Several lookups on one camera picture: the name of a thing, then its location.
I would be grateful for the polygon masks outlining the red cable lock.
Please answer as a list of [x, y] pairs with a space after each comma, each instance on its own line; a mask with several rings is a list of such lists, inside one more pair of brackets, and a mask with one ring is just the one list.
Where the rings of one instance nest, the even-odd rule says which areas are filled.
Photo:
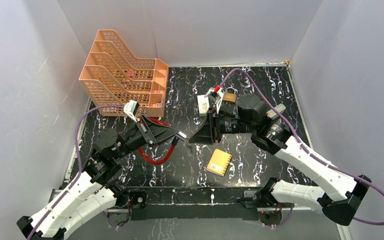
[[169, 160], [179, 140], [179, 131], [156, 118], [143, 117], [140, 122], [146, 129], [145, 135], [149, 141], [138, 149], [138, 152], [148, 163], [162, 165]]

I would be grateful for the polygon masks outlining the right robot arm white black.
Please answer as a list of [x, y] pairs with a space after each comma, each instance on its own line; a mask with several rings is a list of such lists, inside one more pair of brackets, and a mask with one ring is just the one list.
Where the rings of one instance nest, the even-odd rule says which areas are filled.
[[212, 145], [226, 134], [250, 134], [254, 145], [288, 162], [315, 182], [309, 186], [272, 177], [259, 193], [245, 196], [243, 202], [268, 207], [296, 204], [321, 211], [331, 221], [348, 226], [369, 189], [370, 179], [333, 170], [326, 160], [298, 142], [280, 118], [269, 117], [268, 105], [257, 95], [242, 95], [236, 105], [237, 113], [209, 108], [204, 123], [189, 138], [189, 143]]

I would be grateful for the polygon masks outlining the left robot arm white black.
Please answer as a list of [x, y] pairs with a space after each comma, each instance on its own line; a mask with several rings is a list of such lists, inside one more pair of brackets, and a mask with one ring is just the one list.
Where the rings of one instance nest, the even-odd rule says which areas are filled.
[[144, 115], [133, 122], [125, 135], [113, 128], [103, 129], [93, 142], [93, 151], [80, 173], [44, 208], [33, 216], [22, 216], [16, 225], [27, 240], [65, 240], [95, 215], [129, 204], [127, 187], [114, 179], [120, 170], [117, 161], [145, 145], [171, 141], [170, 156], [186, 134]]

